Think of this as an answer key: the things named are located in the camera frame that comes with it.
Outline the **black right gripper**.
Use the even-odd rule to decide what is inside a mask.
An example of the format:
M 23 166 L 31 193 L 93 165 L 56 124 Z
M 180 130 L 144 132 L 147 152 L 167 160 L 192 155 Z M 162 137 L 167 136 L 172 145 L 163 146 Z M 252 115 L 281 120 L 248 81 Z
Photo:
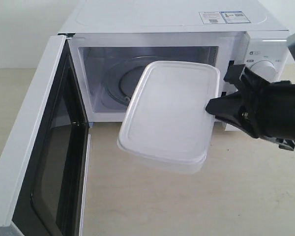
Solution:
M 256 124 L 261 139 L 278 144 L 280 148 L 295 148 L 295 84 L 291 81 L 270 83 L 245 68 L 244 64 L 228 67 L 224 82 L 245 85 L 249 95 L 247 109 L 252 124 Z M 247 112 L 240 92 L 211 99 L 205 111 L 218 120 L 244 130 L 243 114 Z

